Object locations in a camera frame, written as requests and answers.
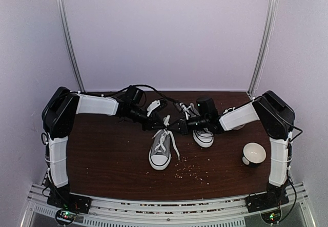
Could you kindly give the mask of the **grey sneaker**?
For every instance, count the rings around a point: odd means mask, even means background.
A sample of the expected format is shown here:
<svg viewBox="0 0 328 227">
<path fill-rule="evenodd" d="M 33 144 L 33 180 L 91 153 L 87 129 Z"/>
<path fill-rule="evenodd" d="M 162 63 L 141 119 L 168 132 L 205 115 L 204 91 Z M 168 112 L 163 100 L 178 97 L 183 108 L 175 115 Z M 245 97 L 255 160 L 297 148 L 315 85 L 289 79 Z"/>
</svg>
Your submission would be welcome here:
<svg viewBox="0 0 328 227">
<path fill-rule="evenodd" d="M 165 170 L 170 164 L 171 145 L 173 146 L 178 160 L 180 160 L 180 152 L 176 145 L 175 137 L 173 132 L 168 130 L 170 118 L 170 115 L 163 118 L 164 128 L 159 129 L 152 137 L 153 144 L 150 148 L 148 159 L 150 166 L 157 171 Z"/>
<path fill-rule="evenodd" d="M 199 112 L 195 108 L 194 104 L 191 102 L 189 105 L 189 116 L 195 117 L 199 116 Z M 193 138 L 195 142 L 202 148 L 209 148 L 214 142 L 214 135 L 207 128 L 202 128 L 200 130 L 193 131 Z"/>
</svg>

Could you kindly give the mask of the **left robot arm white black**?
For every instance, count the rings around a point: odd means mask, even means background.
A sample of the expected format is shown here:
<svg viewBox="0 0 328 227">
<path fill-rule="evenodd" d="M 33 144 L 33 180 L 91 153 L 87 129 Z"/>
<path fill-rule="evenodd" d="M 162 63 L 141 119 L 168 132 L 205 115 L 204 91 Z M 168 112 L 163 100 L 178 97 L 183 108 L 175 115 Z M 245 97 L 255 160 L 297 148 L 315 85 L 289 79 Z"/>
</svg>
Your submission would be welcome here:
<svg viewBox="0 0 328 227">
<path fill-rule="evenodd" d="M 49 171 L 50 196 L 63 209 L 70 208 L 74 203 L 67 176 L 66 151 L 76 115 L 94 114 L 128 118 L 140 123 L 144 131 L 158 130 L 166 134 L 169 118 L 160 118 L 158 111 L 167 105 L 167 98 L 163 96 L 153 101 L 147 109 L 143 109 L 138 106 L 143 94 L 143 90 L 138 86 L 128 86 L 111 95 L 101 96 L 70 91 L 66 87 L 56 90 L 42 112 L 42 142 L 46 147 L 45 160 Z"/>
</svg>

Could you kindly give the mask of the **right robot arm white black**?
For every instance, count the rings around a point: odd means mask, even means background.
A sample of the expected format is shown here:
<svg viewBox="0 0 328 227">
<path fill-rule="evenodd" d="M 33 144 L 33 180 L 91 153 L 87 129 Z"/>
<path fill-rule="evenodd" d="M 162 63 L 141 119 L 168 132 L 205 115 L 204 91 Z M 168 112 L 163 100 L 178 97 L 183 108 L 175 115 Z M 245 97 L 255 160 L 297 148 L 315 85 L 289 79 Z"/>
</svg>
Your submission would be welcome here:
<svg viewBox="0 0 328 227">
<path fill-rule="evenodd" d="M 241 128 L 254 121 L 261 122 L 269 137 L 271 148 L 271 167 L 263 203 L 274 207 L 281 199 L 289 180 L 292 161 L 292 143 L 295 112 L 273 91 L 250 100 L 244 105 L 230 108 L 219 114 L 214 100 L 208 96 L 196 101 L 198 114 L 181 118 L 168 126 L 169 130 L 186 135 L 191 131 L 208 129 L 214 134 Z"/>
</svg>

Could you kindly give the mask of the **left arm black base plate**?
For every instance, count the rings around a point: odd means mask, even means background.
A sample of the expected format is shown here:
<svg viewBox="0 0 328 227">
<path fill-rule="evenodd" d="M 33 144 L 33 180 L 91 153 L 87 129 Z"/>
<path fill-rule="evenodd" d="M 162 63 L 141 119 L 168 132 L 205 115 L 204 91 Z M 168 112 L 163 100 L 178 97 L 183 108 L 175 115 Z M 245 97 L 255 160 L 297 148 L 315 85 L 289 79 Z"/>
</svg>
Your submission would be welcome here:
<svg viewBox="0 0 328 227">
<path fill-rule="evenodd" d="M 92 199 L 86 196 L 79 196 L 74 194 L 68 194 L 68 196 L 61 196 L 58 193 L 51 192 L 47 204 L 69 210 L 75 213 L 87 214 L 91 206 Z"/>
</svg>

